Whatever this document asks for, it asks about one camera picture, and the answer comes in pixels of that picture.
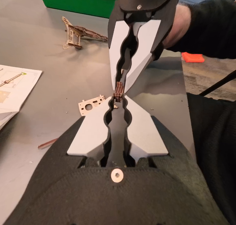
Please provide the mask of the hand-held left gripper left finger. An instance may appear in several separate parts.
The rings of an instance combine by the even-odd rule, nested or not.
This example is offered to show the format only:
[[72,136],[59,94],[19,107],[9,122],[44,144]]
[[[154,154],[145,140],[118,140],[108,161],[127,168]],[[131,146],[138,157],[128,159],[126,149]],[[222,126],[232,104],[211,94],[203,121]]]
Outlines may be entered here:
[[98,107],[83,118],[67,154],[85,156],[100,162],[101,167],[107,165],[111,151],[111,130],[113,97],[108,97]]

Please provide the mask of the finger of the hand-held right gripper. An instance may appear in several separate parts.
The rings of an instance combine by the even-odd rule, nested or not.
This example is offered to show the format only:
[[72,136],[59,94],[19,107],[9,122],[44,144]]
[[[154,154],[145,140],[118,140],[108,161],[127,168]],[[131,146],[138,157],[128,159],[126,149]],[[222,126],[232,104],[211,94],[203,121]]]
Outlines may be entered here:
[[135,22],[133,24],[133,32],[138,46],[131,58],[131,66],[126,74],[125,93],[132,87],[140,73],[153,59],[151,49],[160,23],[161,20],[149,20],[148,22]]
[[124,20],[116,21],[114,28],[111,27],[109,21],[109,31],[113,31],[113,35],[109,34],[109,58],[111,69],[111,82],[113,90],[118,86],[117,82],[123,84],[124,90],[129,90],[133,85],[133,60],[129,47],[133,44],[134,38],[133,24],[127,24]]

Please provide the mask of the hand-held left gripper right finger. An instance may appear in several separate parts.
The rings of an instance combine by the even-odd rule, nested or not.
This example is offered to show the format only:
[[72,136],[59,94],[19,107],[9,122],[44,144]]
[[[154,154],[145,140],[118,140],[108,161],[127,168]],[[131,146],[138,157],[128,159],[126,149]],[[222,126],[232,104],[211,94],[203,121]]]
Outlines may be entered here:
[[135,167],[139,159],[169,154],[153,117],[128,96],[123,96],[124,135],[123,158],[127,167]]

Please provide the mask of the small layered wooden model part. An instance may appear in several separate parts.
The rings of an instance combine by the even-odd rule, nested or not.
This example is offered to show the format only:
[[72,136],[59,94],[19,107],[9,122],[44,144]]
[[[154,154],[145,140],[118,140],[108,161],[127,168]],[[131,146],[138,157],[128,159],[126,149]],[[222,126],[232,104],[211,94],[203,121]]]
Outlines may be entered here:
[[115,92],[113,94],[115,102],[122,102],[122,97],[124,93],[124,86],[122,82],[117,82]]

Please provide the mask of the person's right forearm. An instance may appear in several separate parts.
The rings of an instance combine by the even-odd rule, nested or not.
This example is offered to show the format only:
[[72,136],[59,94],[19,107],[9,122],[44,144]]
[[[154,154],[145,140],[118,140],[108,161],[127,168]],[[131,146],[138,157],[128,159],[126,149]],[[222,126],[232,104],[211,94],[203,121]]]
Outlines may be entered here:
[[186,5],[191,11],[186,34],[167,50],[236,59],[236,2],[208,0]]

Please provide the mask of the person's right hand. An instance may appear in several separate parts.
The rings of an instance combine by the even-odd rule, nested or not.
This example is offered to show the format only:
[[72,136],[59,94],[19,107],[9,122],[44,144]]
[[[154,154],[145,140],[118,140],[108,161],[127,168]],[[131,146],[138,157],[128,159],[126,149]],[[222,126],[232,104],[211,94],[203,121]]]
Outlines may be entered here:
[[191,22],[191,11],[188,6],[177,4],[173,26],[163,41],[163,46],[168,49],[174,46],[188,31]]

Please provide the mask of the flat wooden plate with holes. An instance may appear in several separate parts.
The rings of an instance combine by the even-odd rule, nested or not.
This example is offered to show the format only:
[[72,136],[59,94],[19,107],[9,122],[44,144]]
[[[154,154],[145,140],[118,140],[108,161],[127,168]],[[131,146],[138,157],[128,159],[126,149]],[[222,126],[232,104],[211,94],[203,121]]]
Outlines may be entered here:
[[[98,107],[103,101],[105,101],[103,95],[99,95],[98,97],[89,100],[82,100],[82,102],[78,103],[81,116],[87,115],[93,108]],[[88,105],[91,105],[91,109],[87,109],[86,106]]]

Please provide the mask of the thin wooden stick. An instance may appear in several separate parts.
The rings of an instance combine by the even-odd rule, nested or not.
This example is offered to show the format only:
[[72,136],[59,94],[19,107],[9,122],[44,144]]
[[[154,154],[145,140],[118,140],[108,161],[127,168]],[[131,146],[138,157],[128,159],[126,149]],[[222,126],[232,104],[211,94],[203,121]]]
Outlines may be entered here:
[[37,148],[38,148],[38,149],[47,148],[47,147],[51,146],[52,144],[54,144],[57,140],[58,140],[58,138],[53,139],[53,140],[50,140],[50,141],[48,141],[48,142],[46,142],[46,143],[43,143],[43,144],[39,145]]

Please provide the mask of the orange cloth bag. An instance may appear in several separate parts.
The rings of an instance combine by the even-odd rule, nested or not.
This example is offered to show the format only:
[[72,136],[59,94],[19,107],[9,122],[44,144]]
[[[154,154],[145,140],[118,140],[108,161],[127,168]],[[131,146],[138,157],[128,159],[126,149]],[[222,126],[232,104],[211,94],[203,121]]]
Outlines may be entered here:
[[190,54],[182,52],[181,56],[186,63],[203,63],[205,61],[202,54]]

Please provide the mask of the person's dark clothing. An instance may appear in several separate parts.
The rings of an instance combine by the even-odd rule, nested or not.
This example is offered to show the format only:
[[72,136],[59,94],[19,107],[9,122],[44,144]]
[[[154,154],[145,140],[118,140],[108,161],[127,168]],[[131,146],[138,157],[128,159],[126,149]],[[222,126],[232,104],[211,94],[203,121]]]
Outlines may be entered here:
[[231,225],[236,224],[236,102],[187,93],[197,164]]

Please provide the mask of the white instruction booklet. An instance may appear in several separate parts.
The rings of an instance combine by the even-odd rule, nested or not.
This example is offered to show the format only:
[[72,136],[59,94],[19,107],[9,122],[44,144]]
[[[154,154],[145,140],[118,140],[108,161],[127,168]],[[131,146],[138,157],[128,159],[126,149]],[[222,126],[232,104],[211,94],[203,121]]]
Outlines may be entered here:
[[41,70],[0,65],[0,129],[20,111],[41,74]]

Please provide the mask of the black slanted rod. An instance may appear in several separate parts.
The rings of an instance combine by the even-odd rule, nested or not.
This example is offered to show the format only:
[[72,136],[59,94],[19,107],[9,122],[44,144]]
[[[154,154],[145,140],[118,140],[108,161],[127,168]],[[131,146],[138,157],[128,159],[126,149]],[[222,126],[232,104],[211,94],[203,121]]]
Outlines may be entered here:
[[232,81],[236,79],[236,70],[234,70],[233,72],[231,72],[229,75],[227,75],[225,78],[223,78],[222,80],[218,81],[217,83],[215,83],[214,85],[212,85],[211,87],[209,87],[208,89],[204,90],[203,92],[201,92],[199,95],[200,96],[206,96],[209,93],[213,92],[214,90],[220,88],[221,86],[225,85],[226,83]]

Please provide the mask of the assembled wooden model frame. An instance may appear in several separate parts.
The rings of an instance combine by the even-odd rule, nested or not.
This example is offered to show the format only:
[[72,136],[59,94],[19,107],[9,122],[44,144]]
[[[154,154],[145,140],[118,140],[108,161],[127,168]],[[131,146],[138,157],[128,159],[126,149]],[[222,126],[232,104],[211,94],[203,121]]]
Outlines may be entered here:
[[73,46],[76,49],[81,50],[81,38],[85,39],[92,39],[92,40],[98,40],[98,41],[108,41],[108,37],[98,34],[92,30],[89,30],[87,28],[81,27],[81,26],[73,26],[67,18],[64,16],[62,17],[62,21],[65,23],[66,26],[66,32],[67,32],[67,41],[63,45],[63,49],[68,49],[69,47]]

